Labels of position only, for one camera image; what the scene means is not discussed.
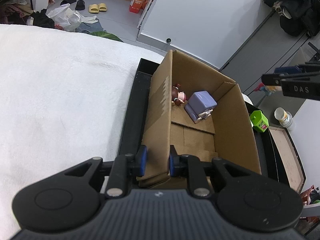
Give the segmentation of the red-haired figurine with beer mug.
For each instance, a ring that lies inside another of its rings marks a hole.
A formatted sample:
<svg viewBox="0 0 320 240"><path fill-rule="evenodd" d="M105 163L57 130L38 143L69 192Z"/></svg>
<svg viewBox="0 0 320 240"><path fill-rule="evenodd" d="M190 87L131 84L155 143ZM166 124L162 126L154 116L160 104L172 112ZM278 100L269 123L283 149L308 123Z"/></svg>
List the red-haired figurine with beer mug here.
<svg viewBox="0 0 320 240"><path fill-rule="evenodd" d="M280 86L266 86L261 82L255 89L253 89L253 91L262 91L265 93L266 96L270 96L273 93L281 92L282 88Z"/></svg>

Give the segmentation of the brown cardboard box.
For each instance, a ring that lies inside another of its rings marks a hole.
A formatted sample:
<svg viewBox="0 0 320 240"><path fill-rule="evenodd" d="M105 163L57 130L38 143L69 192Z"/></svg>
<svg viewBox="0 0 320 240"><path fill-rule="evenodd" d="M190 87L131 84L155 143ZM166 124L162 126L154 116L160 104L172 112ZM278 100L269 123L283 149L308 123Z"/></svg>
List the brown cardboard box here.
<svg viewBox="0 0 320 240"><path fill-rule="evenodd" d="M188 98L206 91L217 102L212 114L194 123L184 106L173 103L174 85ZM168 51L151 78L142 143L148 149L142 188L183 188L182 178L169 172L170 146L178 154L201 161L226 159L261 173L258 150L248 110L239 85L212 67L180 51Z"/></svg>

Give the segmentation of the purple rabbit cube toy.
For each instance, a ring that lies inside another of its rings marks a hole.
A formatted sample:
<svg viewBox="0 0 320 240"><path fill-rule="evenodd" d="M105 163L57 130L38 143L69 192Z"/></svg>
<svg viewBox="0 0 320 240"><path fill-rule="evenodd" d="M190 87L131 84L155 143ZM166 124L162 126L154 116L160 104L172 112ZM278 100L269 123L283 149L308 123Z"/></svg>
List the purple rabbit cube toy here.
<svg viewBox="0 0 320 240"><path fill-rule="evenodd" d="M201 120L209 118L217 102L207 91L199 91L192 94L187 104L184 106L185 111L195 124Z"/></svg>

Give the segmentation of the brown-haired girl figurine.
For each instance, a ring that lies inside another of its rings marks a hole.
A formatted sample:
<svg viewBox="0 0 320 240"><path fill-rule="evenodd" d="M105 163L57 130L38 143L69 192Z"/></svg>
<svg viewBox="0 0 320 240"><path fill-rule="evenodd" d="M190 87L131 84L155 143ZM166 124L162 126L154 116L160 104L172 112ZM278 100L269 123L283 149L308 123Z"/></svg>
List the brown-haired girl figurine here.
<svg viewBox="0 0 320 240"><path fill-rule="evenodd" d="M184 104L187 100L187 96L184 91L180 90L181 85L176 83L171 88L171 103L175 106Z"/></svg>

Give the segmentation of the black plastic tray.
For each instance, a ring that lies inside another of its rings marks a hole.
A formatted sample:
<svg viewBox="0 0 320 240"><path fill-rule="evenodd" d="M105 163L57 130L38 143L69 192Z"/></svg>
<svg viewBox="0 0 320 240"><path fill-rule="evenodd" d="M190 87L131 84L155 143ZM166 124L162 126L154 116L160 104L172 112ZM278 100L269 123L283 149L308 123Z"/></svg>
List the black plastic tray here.
<svg viewBox="0 0 320 240"><path fill-rule="evenodd" d="M141 146L151 78L158 67L158 63L141 58L133 79L118 150L118 155L123 155L130 161L135 158Z"/></svg>

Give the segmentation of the white yellow paper cup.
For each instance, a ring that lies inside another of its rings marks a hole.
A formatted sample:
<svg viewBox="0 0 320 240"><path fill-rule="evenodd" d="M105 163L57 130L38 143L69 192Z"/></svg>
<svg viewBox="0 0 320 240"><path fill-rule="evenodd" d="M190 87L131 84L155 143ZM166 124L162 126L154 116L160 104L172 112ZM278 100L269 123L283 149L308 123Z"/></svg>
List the white yellow paper cup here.
<svg viewBox="0 0 320 240"><path fill-rule="evenodd" d="M285 111L285 109L278 107L274 111L274 117L279 121L280 125L288 130L293 130L295 127L295 123L293 120L293 116L290 112Z"/></svg>

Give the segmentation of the green leaf cartoon rug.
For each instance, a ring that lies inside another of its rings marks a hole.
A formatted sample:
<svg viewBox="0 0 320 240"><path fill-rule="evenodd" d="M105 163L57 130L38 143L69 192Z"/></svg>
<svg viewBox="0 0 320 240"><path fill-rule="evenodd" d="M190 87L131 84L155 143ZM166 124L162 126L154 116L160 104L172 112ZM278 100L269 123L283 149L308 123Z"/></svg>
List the green leaf cartoon rug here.
<svg viewBox="0 0 320 240"><path fill-rule="evenodd" d="M109 40L114 40L114 41L118 41L118 42L123 42L119 37L117 37L116 35L112 34L112 33L108 33L106 31L95 31L95 32L91 32L90 35L92 36L96 36L96 37L101 37L101 38L106 38Z"/></svg>

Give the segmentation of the yellow slipper right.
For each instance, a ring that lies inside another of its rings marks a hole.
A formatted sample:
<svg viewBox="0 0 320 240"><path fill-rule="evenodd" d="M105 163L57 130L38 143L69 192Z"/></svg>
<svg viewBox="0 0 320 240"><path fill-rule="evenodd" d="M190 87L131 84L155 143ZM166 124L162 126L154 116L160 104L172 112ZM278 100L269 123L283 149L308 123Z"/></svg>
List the yellow slipper right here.
<svg viewBox="0 0 320 240"><path fill-rule="evenodd" d="M98 10L99 12L107 12L107 6L105 3L99 3L98 4Z"/></svg>

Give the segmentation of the yellow slipper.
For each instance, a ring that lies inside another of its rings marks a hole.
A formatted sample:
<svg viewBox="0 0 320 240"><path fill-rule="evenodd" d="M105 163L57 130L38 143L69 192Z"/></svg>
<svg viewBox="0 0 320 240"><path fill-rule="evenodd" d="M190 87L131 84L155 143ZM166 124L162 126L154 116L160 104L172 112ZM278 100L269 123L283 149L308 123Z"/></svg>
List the yellow slipper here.
<svg viewBox="0 0 320 240"><path fill-rule="evenodd" d="M97 4L91 4L88 7L88 12L91 14L98 14L99 13L99 8Z"/></svg>
<svg viewBox="0 0 320 240"><path fill-rule="evenodd" d="M105 3L99 3L98 4L98 10L99 12L107 12L107 6Z"/></svg>

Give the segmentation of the orange cardboard box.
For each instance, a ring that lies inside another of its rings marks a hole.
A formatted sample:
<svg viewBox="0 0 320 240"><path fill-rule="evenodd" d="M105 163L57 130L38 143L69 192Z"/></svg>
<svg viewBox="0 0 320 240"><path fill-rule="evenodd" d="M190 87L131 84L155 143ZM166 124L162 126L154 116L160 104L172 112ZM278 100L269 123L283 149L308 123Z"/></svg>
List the orange cardboard box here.
<svg viewBox="0 0 320 240"><path fill-rule="evenodd" d="M131 0L129 11L135 14L139 13L140 10L144 10L149 0Z"/></svg>

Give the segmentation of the yellow slipper left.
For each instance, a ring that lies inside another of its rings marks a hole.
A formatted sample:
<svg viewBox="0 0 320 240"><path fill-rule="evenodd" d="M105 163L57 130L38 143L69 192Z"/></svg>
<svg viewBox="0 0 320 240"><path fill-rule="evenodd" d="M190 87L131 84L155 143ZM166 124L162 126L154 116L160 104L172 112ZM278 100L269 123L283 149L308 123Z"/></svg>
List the yellow slipper left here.
<svg viewBox="0 0 320 240"><path fill-rule="evenodd" d="M88 12L91 14L98 14L99 13L99 8L97 4L91 4L88 7Z"/></svg>

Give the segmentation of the white plastic bag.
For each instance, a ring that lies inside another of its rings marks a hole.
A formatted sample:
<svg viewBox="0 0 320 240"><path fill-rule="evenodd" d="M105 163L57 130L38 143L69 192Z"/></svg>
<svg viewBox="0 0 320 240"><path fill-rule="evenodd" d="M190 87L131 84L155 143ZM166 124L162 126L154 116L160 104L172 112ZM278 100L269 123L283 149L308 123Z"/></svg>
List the white plastic bag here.
<svg viewBox="0 0 320 240"><path fill-rule="evenodd" d="M96 16L86 17L70 8L70 4L63 4L50 12L47 16L54 21L56 29L72 32L82 23L93 24L98 22Z"/></svg>

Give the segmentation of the black slipper right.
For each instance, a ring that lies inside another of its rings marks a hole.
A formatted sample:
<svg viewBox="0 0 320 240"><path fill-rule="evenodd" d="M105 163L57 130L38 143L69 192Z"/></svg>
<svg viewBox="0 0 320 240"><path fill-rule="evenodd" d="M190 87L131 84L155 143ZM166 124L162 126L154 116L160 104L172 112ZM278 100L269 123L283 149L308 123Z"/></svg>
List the black slipper right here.
<svg viewBox="0 0 320 240"><path fill-rule="evenodd" d="M75 6L75 10L77 11L83 11L85 10L85 1L84 0L78 0Z"/></svg>

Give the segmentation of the black slipper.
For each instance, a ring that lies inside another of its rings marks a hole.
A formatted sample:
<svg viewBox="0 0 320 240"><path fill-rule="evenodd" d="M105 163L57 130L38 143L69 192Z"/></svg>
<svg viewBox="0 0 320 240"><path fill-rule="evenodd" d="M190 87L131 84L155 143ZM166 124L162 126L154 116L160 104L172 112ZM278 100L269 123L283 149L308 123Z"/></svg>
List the black slipper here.
<svg viewBox="0 0 320 240"><path fill-rule="evenodd" d="M75 3L76 0L62 0L60 5L64 5L64 4L73 4Z"/></svg>
<svg viewBox="0 0 320 240"><path fill-rule="evenodd" d="M85 1L84 0L78 0L75 6L75 10L77 11L83 11L85 10Z"/></svg>

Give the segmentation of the black slipper left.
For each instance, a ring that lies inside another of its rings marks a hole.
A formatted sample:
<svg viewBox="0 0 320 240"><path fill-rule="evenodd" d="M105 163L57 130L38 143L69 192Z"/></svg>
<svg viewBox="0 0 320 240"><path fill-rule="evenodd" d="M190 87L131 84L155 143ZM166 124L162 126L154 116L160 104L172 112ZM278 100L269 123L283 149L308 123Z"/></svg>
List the black slipper left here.
<svg viewBox="0 0 320 240"><path fill-rule="evenodd" d="M73 4L75 3L76 0L62 0L60 5L64 5L64 4Z"/></svg>

